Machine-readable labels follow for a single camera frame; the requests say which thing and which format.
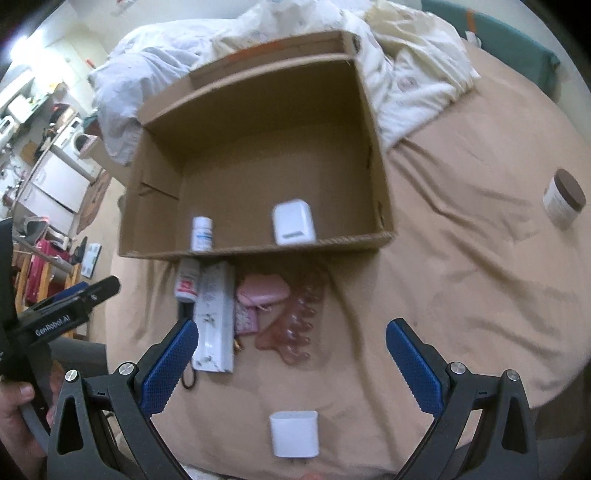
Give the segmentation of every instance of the cardboard flap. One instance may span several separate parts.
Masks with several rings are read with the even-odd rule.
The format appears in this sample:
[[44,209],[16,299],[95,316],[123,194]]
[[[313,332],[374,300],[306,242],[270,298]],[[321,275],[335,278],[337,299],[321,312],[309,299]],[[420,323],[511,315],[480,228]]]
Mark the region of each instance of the cardboard flap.
[[359,45],[359,39],[352,33],[329,31],[282,38],[239,50],[193,70],[186,77],[173,83],[165,92],[146,100],[138,112],[138,120],[142,125],[147,125],[165,111],[182,103],[185,97],[222,79],[228,83],[235,74],[259,67],[282,68],[294,62],[313,61],[310,57],[338,55],[341,58],[353,59]]

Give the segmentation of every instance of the blue gripper pad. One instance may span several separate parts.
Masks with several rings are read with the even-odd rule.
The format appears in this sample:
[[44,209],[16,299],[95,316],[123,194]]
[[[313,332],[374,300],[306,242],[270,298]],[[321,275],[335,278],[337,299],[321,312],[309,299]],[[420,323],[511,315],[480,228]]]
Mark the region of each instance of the blue gripper pad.
[[441,383],[396,320],[386,327],[386,346],[421,410],[435,418],[441,415]]
[[164,410],[198,342],[197,325],[193,321],[186,322],[142,384],[139,409],[145,417],[149,418]]
[[62,299],[66,299],[66,298],[78,293],[79,291],[84,290],[87,286],[88,286],[87,282],[81,281],[80,283],[77,283],[76,285],[73,285],[70,288],[67,288],[66,290],[62,290],[62,291],[56,293],[53,296],[53,301],[59,301]]

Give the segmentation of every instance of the washing machine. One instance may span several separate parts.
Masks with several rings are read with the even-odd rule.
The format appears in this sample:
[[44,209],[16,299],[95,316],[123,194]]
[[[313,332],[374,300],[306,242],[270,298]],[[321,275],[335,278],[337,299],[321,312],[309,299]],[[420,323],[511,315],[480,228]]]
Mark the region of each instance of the washing machine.
[[63,158],[64,156],[71,159],[72,162],[76,163],[84,172],[86,172],[85,177],[87,180],[93,182],[98,177],[101,167],[91,158],[79,158],[80,150],[78,146],[83,144],[82,139],[80,138],[84,138],[83,136],[84,128],[82,120],[77,116],[57,136],[54,144],[51,146],[51,151],[63,160],[65,160]]

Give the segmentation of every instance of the pink coin purse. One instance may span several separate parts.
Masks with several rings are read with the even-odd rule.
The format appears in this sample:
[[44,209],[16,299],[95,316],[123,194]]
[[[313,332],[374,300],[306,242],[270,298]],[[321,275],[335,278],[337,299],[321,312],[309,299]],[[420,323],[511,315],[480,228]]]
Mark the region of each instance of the pink coin purse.
[[289,298],[290,286],[279,275],[248,274],[236,291],[236,299],[245,307],[264,307]]

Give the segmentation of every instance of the metal screw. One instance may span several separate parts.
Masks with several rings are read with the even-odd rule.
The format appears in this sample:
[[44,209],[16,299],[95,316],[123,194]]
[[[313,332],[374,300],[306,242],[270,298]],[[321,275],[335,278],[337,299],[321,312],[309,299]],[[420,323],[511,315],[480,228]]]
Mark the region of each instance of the metal screw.
[[461,362],[452,362],[449,368],[452,372],[454,372],[457,375],[462,375],[466,373],[466,365],[464,365]]
[[509,377],[509,380],[513,380],[513,382],[517,382],[519,380],[519,373],[517,373],[515,370],[507,370],[507,377]]
[[132,371],[134,371],[133,364],[123,364],[119,367],[119,373],[121,375],[129,375]]
[[78,371],[77,370],[70,370],[66,373],[66,381],[73,382],[76,378],[78,378]]

